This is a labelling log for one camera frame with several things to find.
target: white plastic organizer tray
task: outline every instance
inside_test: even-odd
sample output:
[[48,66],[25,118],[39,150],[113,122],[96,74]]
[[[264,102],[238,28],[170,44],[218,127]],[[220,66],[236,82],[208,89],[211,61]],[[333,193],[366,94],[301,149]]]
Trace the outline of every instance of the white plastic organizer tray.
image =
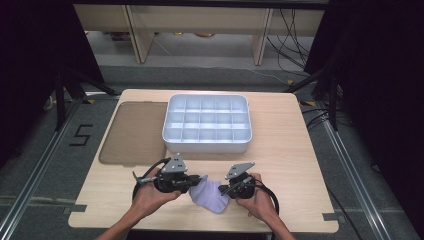
[[174,95],[162,137],[174,153],[243,153],[252,139],[247,99],[242,95]]

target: metal frame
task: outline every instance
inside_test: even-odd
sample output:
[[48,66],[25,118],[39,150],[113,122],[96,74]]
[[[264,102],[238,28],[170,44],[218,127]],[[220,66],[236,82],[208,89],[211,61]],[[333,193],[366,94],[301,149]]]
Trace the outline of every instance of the metal frame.
[[31,197],[33,196],[35,190],[40,184],[44,173],[50,165],[52,157],[56,153],[56,150],[63,138],[64,133],[66,132],[69,122],[71,121],[74,113],[81,105],[82,100],[74,100],[68,111],[67,118],[64,121],[62,127],[54,132],[47,148],[44,150],[43,155],[35,166],[34,170],[31,173],[31,176],[28,178],[24,188],[19,193],[12,207],[9,209],[6,217],[1,221],[0,226],[0,237],[1,239],[10,239],[13,232],[15,231],[16,226],[18,225],[22,215],[24,214]]
[[[318,108],[325,108],[320,102],[317,102]],[[346,175],[355,191],[356,198],[358,199],[361,207],[368,219],[371,229],[374,232],[376,239],[392,239],[387,227],[381,217],[374,201],[368,193],[368,190],[362,181],[361,175],[355,167],[352,159],[350,158],[343,141],[341,140],[338,131],[334,131],[329,121],[324,122],[325,130],[330,137],[331,142],[340,158],[340,162],[343,165]]]

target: wooden table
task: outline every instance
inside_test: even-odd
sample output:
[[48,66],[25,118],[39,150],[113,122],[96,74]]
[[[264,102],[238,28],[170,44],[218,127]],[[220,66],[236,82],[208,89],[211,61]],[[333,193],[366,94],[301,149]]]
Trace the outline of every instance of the wooden table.
[[[178,90],[126,90],[125,101],[167,102],[177,93],[230,94]],[[255,162],[249,172],[258,172],[280,202],[280,217],[292,232],[338,230],[337,221],[324,221],[323,213],[334,213],[296,97],[289,93],[236,92],[249,101],[253,138],[243,154],[184,154],[188,174],[208,174],[227,184],[224,176],[235,163]],[[105,136],[109,131],[111,118]],[[79,228],[108,228],[128,210],[135,185],[132,171],[142,175],[150,166],[124,167],[99,162],[99,150],[87,175],[69,225]],[[188,194],[162,206],[135,229],[270,232],[263,222],[247,217],[247,210],[234,200],[221,214],[214,214],[191,201]]]

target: hand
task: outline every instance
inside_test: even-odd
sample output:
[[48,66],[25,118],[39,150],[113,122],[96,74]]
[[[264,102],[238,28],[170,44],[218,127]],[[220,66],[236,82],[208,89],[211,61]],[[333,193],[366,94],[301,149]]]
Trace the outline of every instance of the hand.
[[[147,177],[155,176],[158,171],[159,168],[153,169]],[[141,219],[156,212],[163,204],[177,199],[180,195],[180,191],[172,193],[159,192],[152,182],[145,183],[138,189],[130,209],[124,216],[96,239],[118,240],[124,238],[128,231]]]
[[[153,169],[147,177],[154,177],[159,170],[159,168]],[[177,199],[180,195],[180,191],[171,193],[159,192],[152,182],[146,183],[138,189],[128,213],[133,215],[137,223],[141,219],[156,212],[163,204]]]
[[[251,173],[256,180],[257,185],[262,185],[261,175],[258,173]],[[250,199],[237,198],[236,202],[238,205],[246,208],[249,213],[248,216],[255,216],[257,219],[268,223],[275,217],[279,217],[275,211],[274,204],[271,201],[270,196],[262,189],[256,187],[255,194]]]
[[[258,173],[251,173],[256,180],[257,185],[262,185],[261,175]],[[280,240],[293,240],[296,239],[289,231],[287,226],[281,220],[278,213],[275,211],[274,204],[271,197],[264,190],[256,187],[255,194],[250,199],[237,198],[238,205],[249,210],[248,216],[255,216],[257,219],[264,221],[268,227]]]

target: wire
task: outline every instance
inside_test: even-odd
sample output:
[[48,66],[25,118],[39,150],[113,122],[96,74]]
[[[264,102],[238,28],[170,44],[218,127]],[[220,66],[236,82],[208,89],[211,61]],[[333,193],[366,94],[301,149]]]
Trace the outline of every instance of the wire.
[[[290,27],[289,27],[289,25],[288,25],[288,23],[287,23],[287,21],[286,21],[286,19],[285,19],[285,17],[284,17],[284,14],[283,14],[283,11],[280,9],[280,14],[281,14],[281,17],[283,18],[283,21],[284,21],[284,24],[286,25],[286,28],[287,28],[287,36],[286,36],[286,38],[284,39],[284,42],[282,42],[282,45],[284,46],[284,47],[286,47],[288,50],[290,50],[290,51],[292,51],[292,52],[296,52],[296,53],[299,53],[299,56],[300,56],[300,58],[302,59],[302,62],[303,62],[303,64],[306,64],[306,60],[305,60],[305,56],[306,57],[308,57],[308,55],[307,54],[304,54],[304,53],[302,53],[302,51],[301,51],[301,49],[300,48],[302,48],[305,52],[307,52],[307,53],[309,53],[309,51],[307,50],[307,49],[305,49],[300,43],[299,43],[299,41],[298,41],[298,39],[297,39],[297,31],[296,31],[296,22],[295,22],[295,16],[296,16],[296,10],[295,9],[292,9],[292,22],[291,22],[291,24],[290,24]],[[296,48],[297,48],[297,51],[296,50],[293,50],[293,49],[291,49],[291,48],[289,48],[289,47],[287,47],[286,45],[285,45],[285,42],[286,42],[286,40],[287,40],[287,38],[288,37],[291,37],[291,39],[293,40],[293,42],[294,42],[294,44],[295,44],[295,46],[296,46]]]
[[[155,164],[153,164],[147,171],[146,173],[144,173],[144,175],[142,177],[139,177],[140,179],[145,179],[147,177],[147,175],[149,175],[149,173],[151,173],[153,171],[153,169],[155,169],[157,166],[159,166],[162,163],[167,163],[169,162],[169,160],[171,160],[171,158],[164,158],[161,159],[159,161],[157,161]],[[134,199],[135,195],[137,194],[138,189],[141,187],[141,184],[137,181],[137,183],[134,186],[133,189],[133,195],[132,195],[132,199]]]
[[316,108],[316,109],[303,111],[302,114],[309,113],[309,112],[315,112],[315,111],[328,111],[328,109],[326,109],[326,108]]
[[300,68],[304,68],[305,66],[304,65],[302,65],[301,63],[299,63],[299,62],[297,62],[296,60],[294,60],[292,57],[290,57],[290,56],[288,56],[287,54],[285,54],[285,53],[283,53],[282,51],[281,51],[281,48],[283,47],[283,46],[281,46],[280,48],[277,48],[275,45],[274,45],[274,43],[271,41],[271,39],[269,39],[269,37],[266,37],[267,38],[267,40],[268,40],[268,42],[271,44],[271,46],[277,51],[277,53],[279,54],[279,55],[281,55],[281,56],[283,56],[283,57],[285,57],[287,60],[289,60],[290,62],[292,62],[292,63],[294,63],[294,64],[296,64],[298,67],[300,67]]
[[339,205],[340,209],[342,210],[344,216],[346,217],[346,219],[349,221],[350,225],[352,226],[353,230],[356,233],[356,236],[358,236],[358,239],[362,240],[361,234],[359,234],[358,229],[356,228],[355,224],[353,223],[352,219],[349,217],[349,215],[346,213],[344,207],[342,206],[342,204],[340,203],[339,199],[337,199],[336,195],[333,193],[333,191],[331,191],[331,189],[328,187],[327,183],[325,183],[325,187],[327,188],[328,192],[330,193],[330,195],[333,197],[333,199],[336,201],[337,205]]
[[318,116],[316,116],[316,117],[312,118],[312,120],[311,120],[311,121],[309,121],[309,122],[308,122],[308,124],[306,124],[306,128],[307,128],[307,129],[309,129],[309,126],[311,126],[311,125],[314,123],[314,121],[315,121],[315,120],[319,119],[320,117],[322,117],[322,116],[324,116],[324,115],[326,115],[326,114],[328,114],[328,112],[327,112],[327,111],[325,111],[324,113],[321,113],[320,115],[318,115]]
[[[275,211],[277,212],[277,214],[280,214],[280,204],[278,203],[278,199],[277,199],[277,196],[275,195],[275,193],[273,191],[271,191],[271,189],[267,188],[265,186],[265,184],[263,184],[263,182],[259,181],[258,179],[255,179],[255,181],[261,183],[261,185],[257,185],[257,184],[246,184],[246,186],[252,186],[252,187],[254,186],[254,187],[260,188],[264,192],[266,192],[271,197],[272,202],[274,203]],[[271,240],[274,240],[274,239],[275,239],[275,233],[272,232],[272,234],[271,234]]]

